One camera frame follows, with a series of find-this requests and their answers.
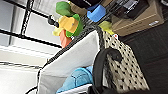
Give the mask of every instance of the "blue cloth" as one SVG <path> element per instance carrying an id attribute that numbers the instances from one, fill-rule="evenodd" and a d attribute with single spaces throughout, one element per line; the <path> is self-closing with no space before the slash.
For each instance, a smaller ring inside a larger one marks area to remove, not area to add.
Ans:
<path id="1" fill-rule="evenodd" d="M 87 11 L 87 17 L 93 22 L 98 22 L 105 14 L 106 9 L 102 5 L 96 7 L 93 12 Z"/>
<path id="2" fill-rule="evenodd" d="M 61 93 L 82 85 L 92 84 L 92 69 L 93 66 L 77 68 L 69 77 L 67 77 L 63 86 L 59 88 L 56 93 Z"/>

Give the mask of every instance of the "wall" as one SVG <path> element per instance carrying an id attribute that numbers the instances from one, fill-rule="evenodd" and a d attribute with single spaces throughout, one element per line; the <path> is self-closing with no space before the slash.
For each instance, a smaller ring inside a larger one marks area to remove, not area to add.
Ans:
<path id="1" fill-rule="evenodd" d="M 20 33 L 24 13 L 25 13 L 25 10 L 16 8 L 14 25 L 12 30 L 14 33 Z M 27 26 L 26 36 L 60 45 L 61 43 L 60 43 L 59 36 L 52 35 L 53 30 L 54 30 L 54 26 L 50 26 L 47 23 L 46 18 L 43 18 L 41 16 L 38 16 L 32 13 Z M 18 39 L 15 37 L 11 38 L 11 46 L 27 49 L 31 51 L 36 51 L 40 53 L 46 53 L 49 55 L 55 55 L 59 50 L 61 50 L 60 48 L 32 42 L 29 40 Z"/>
<path id="2" fill-rule="evenodd" d="M 37 72 L 0 68 L 0 81 L 0 94 L 25 94 L 37 85 Z"/>
<path id="3" fill-rule="evenodd" d="M 30 56 L 22 53 L 0 49 L 0 62 L 43 66 L 47 62 L 47 58 Z"/>

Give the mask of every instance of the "laundry basket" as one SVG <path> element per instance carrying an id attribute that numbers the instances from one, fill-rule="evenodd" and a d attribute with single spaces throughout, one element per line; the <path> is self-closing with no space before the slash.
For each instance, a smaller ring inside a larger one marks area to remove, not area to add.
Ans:
<path id="1" fill-rule="evenodd" d="M 108 56 L 109 65 L 105 68 L 106 85 L 112 88 L 111 84 L 114 84 L 119 93 L 149 89 L 131 48 L 103 32 L 98 26 L 86 26 L 79 36 L 39 71 L 36 93 L 55 94 L 73 70 L 93 65 L 97 53 L 108 47 L 119 50 L 123 59 L 119 63 Z"/>

